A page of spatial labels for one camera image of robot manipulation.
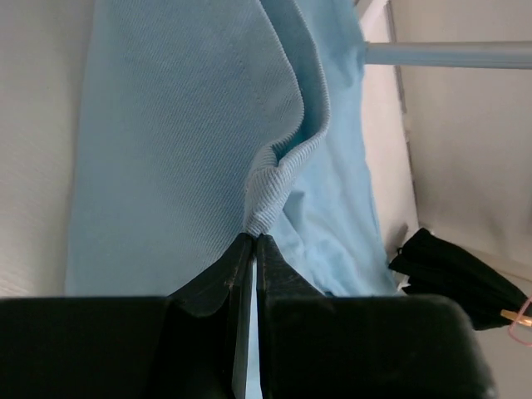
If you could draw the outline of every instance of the silver pole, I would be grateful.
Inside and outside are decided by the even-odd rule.
[[[532,42],[367,43],[366,64],[532,69]]]

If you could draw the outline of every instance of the blue cloth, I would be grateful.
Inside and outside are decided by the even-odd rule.
[[[362,141],[364,49],[352,0],[97,2],[67,292],[171,293],[244,230],[272,234],[324,292],[393,294]]]

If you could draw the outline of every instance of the metal rod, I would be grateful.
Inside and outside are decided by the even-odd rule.
[[[532,42],[367,43],[366,64],[532,69]]]

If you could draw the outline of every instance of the light blue fabric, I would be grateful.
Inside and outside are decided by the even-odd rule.
[[[322,291],[392,294],[361,133],[363,53],[352,0],[99,1],[67,292],[171,293],[245,230],[271,233]]]

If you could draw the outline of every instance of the metal pipe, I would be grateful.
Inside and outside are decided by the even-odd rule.
[[[367,43],[366,64],[532,69],[532,42]]]

